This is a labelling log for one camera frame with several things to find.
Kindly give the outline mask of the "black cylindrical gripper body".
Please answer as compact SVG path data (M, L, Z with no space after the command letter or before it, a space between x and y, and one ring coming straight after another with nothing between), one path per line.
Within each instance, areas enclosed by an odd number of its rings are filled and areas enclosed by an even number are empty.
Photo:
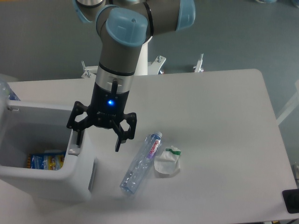
M88 119L96 127L112 128L114 122L117 126L124 120L124 109L129 91L112 94L97 84L94 84L91 103L88 106Z

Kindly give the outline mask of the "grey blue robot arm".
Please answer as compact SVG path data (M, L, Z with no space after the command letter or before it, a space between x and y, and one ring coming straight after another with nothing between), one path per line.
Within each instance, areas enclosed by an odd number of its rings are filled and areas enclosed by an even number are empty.
M137 116L125 114L142 46L151 37L189 28L195 21L192 0L75 0L83 22L94 22L102 49L88 106L76 101L67 127L77 133L91 126L113 129L115 150L135 136Z

